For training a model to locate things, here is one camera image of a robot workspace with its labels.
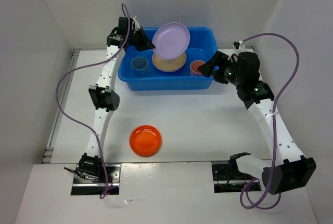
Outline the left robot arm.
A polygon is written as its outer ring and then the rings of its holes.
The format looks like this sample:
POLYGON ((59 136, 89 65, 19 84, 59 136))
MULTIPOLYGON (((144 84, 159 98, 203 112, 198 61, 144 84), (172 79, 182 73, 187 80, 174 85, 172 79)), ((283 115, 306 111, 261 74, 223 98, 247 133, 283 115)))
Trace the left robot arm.
POLYGON ((155 47, 139 24, 137 17, 131 19, 120 17, 118 26, 107 36, 106 63, 97 82, 88 89, 95 108, 94 131, 90 135, 89 143, 76 169, 81 177, 86 177, 91 182, 105 181, 100 151, 104 147, 110 119, 120 104, 120 96, 114 91, 114 84, 121 60, 118 52, 122 45, 124 49, 133 46, 138 51, 151 50, 155 47))

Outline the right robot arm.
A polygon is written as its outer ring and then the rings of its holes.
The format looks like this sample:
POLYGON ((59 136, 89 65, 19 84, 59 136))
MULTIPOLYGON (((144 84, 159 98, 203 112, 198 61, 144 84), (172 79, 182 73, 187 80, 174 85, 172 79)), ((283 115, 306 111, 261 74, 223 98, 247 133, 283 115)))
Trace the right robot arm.
POLYGON ((243 152, 230 156, 228 173, 234 179, 248 174, 259 179, 272 195, 303 188, 316 169, 313 158, 306 158, 291 137, 282 118, 273 108, 274 94, 260 80, 260 61, 253 52, 243 51, 228 56, 217 51, 198 67, 205 77, 222 84, 233 84, 237 95, 253 115, 275 164, 243 152))

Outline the blue cup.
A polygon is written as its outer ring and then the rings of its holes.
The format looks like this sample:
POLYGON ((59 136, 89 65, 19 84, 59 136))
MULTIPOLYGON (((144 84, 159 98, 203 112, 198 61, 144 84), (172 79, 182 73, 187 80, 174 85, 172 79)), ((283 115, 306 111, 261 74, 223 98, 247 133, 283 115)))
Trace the blue cup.
POLYGON ((144 77, 148 73, 148 60, 145 57, 135 57, 131 61, 131 67, 135 77, 144 77))

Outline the pink cup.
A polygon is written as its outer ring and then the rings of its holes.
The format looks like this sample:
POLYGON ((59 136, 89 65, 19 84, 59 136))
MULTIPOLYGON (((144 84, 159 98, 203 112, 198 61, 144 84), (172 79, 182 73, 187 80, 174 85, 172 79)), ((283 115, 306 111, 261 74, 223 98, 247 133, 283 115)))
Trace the pink cup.
POLYGON ((205 62, 202 60, 194 60, 190 64, 190 75, 191 76, 202 76, 202 74, 199 72, 198 68, 203 64, 205 64, 205 62))

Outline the purple plate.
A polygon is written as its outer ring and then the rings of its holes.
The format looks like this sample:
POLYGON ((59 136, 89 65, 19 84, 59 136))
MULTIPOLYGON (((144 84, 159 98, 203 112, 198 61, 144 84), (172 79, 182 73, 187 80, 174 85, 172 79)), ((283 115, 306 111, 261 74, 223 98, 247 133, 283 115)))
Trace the purple plate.
POLYGON ((190 42, 190 32, 181 23, 167 23, 157 29, 152 38, 153 52, 159 58, 171 60, 185 52, 190 42))

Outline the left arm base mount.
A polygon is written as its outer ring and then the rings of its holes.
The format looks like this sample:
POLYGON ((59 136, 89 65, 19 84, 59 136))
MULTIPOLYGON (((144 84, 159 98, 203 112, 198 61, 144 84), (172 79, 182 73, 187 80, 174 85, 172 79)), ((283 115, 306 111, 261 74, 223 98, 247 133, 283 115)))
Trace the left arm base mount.
MULTIPOLYGON (((105 174, 101 169, 99 177, 89 175, 79 171, 79 165, 75 169, 64 167, 64 169, 73 175, 71 195, 100 195, 105 190, 105 174)), ((121 164, 106 164, 108 173, 108 192, 107 195, 119 195, 120 192, 120 173, 121 164)))

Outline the orange plate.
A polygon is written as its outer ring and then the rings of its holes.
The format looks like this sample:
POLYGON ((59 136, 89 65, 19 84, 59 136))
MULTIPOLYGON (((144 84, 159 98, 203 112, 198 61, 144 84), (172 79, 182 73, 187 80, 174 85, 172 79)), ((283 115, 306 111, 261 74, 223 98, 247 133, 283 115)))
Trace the orange plate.
POLYGON ((162 136, 155 127, 142 125, 132 131, 129 144, 136 155, 151 157, 160 150, 162 136))

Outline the yellow plate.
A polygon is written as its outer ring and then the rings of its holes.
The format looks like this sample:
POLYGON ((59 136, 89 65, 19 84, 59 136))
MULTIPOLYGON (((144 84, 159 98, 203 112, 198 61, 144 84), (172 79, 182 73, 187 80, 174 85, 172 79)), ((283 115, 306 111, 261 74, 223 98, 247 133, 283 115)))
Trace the yellow plate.
POLYGON ((166 60, 158 57, 156 54, 152 55, 152 64, 156 69, 162 72, 171 73, 180 70, 186 63, 187 55, 182 53, 180 56, 166 60))

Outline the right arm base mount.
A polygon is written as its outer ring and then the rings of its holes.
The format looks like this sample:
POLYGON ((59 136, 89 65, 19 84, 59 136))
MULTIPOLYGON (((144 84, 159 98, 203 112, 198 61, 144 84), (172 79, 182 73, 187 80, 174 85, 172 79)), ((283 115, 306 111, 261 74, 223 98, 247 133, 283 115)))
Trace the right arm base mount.
POLYGON ((253 179, 248 174, 236 174, 232 172, 227 161, 212 162, 211 169, 214 193, 241 192, 253 179))

